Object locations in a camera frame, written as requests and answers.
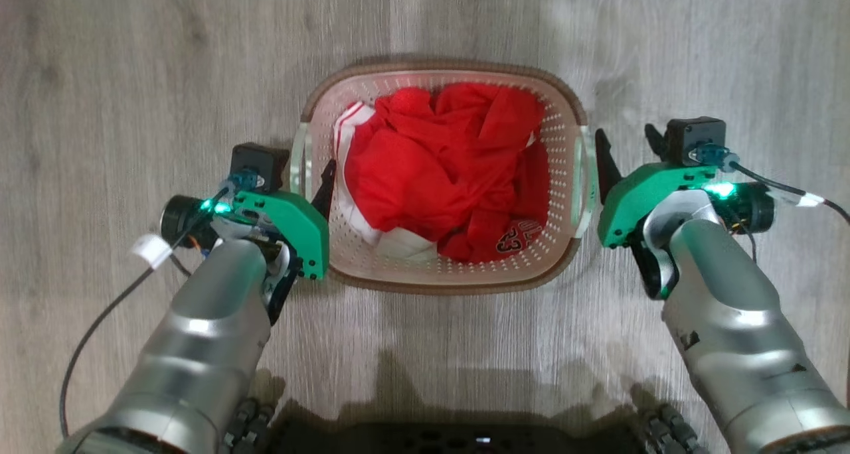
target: cable connector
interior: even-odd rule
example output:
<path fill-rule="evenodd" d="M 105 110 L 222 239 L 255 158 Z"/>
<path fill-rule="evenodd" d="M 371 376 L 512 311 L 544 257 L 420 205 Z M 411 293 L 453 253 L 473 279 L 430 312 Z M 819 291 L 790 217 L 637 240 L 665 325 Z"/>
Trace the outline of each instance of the cable connector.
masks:
<path fill-rule="evenodd" d="M 240 170 L 239 172 L 228 175 L 227 179 L 222 180 L 218 187 L 220 189 L 226 189 L 227 192 L 223 198 L 230 199 L 242 190 L 254 190 L 257 188 L 261 185 L 257 183 L 258 180 L 257 173 L 250 170 Z"/>
<path fill-rule="evenodd" d="M 741 160 L 741 158 L 738 157 L 738 154 L 735 154 L 735 152 L 729 151 L 728 148 L 723 147 L 722 145 L 717 145 L 716 143 L 704 143 L 703 145 L 699 145 L 696 149 L 690 151 L 688 157 L 690 157 L 692 161 L 698 161 L 698 163 L 704 165 L 717 167 L 725 173 L 734 172 L 735 168 L 732 167 L 732 163 L 739 163 Z"/>

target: red clothing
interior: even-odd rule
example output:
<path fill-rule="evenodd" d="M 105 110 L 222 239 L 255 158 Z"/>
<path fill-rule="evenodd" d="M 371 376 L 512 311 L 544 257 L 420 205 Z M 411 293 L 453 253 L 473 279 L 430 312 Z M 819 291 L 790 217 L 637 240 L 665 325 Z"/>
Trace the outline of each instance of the red clothing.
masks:
<path fill-rule="evenodd" d="M 372 227 L 410 230 L 442 255 L 477 263 L 518 252 L 546 225 L 549 162 L 535 136 L 544 108 L 534 94 L 464 83 L 432 98 L 405 88 L 375 110 L 356 128 L 343 167 Z M 510 237 L 522 220 L 537 229 Z"/>

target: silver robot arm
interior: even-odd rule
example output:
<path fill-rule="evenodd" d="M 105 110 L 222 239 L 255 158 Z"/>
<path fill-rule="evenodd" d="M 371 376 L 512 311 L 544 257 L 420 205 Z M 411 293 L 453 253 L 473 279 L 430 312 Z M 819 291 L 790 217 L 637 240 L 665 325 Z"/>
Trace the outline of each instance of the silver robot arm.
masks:
<path fill-rule="evenodd" d="M 174 296 L 106 414 L 57 452 L 218 451 L 270 336 L 265 275 L 248 240 L 213 250 Z"/>
<path fill-rule="evenodd" d="M 848 452 L 850 412 L 808 359 L 774 285 L 701 190 L 674 192 L 644 236 L 671 287 L 662 319 L 738 452 Z"/>

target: white tape label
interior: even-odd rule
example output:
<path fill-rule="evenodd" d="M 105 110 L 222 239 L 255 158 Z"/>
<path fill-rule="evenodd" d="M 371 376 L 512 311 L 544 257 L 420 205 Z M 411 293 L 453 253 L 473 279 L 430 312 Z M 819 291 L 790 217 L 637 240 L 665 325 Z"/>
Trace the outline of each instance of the white tape label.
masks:
<path fill-rule="evenodd" d="M 131 252 L 145 258 L 152 269 L 157 269 L 162 262 L 168 260 L 173 250 L 166 240 L 162 240 L 157 234 L 148 233 L 136 240 Z"/>
<path fill-rule="evenodd" d="M 821 203 L 823 203 L 822 196 L 806 192 L 805 196 L 800 197 L 798 206 L 819 206 Z"/>

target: basket handle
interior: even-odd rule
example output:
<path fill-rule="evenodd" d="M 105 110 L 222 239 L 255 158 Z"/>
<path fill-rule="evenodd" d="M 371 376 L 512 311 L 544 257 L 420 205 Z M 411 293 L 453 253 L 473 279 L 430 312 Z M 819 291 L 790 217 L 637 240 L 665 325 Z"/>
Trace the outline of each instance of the basket handle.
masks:
<path fill-rule="evenodd" d="M 582 137 L 576 138 L 573 164 L 573 211 L 572 223 L 576 227 L 576 238 L 582 238 L 596 209 L 599 174 L 596 167 L 596 142 L 587 125 L 581 125 Z"/>
<path fill-rule="evenodd" d="M 312 199 L 313 160 L 307 154 L 313 153 L 313 139 L 310 137 L 309 124 L 301 122 L 292 140 L 292 155 L 289 158 L 289 190 L 307 200 Z"/>

